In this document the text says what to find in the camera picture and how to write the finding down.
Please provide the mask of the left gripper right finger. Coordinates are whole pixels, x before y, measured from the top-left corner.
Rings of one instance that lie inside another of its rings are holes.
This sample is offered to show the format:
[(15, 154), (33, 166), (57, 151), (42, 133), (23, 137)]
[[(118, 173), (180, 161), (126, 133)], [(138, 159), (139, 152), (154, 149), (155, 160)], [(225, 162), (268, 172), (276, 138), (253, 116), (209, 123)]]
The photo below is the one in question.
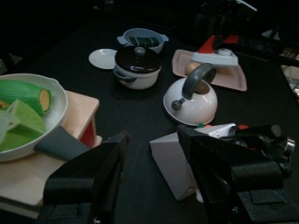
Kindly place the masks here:
[(299, 224), (285, 189), (296, 141), (280, 126), (234, 126), (220, 138), (181, 126), (178, 137), (210, 224)]

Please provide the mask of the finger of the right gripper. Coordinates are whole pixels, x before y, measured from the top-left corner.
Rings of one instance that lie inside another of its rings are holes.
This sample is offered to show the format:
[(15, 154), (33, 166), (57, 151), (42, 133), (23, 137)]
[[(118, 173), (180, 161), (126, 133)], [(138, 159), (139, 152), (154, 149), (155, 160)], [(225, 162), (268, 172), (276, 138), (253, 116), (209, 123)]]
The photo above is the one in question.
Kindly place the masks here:
[(213, 51), (217, 51), (221, 49), (221, 45), (225, 41), (225, 37), (222, 35), (216, 35), (213, 40)]

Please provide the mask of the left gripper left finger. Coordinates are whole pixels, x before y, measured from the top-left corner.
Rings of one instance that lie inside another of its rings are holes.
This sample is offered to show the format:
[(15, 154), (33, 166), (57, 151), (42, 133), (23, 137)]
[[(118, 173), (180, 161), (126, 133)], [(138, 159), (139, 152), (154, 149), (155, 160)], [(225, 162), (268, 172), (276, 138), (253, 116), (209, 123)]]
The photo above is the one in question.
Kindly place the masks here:
[(123, 130), (54, 172), (37, 224), (115, 224), (129, 139)]

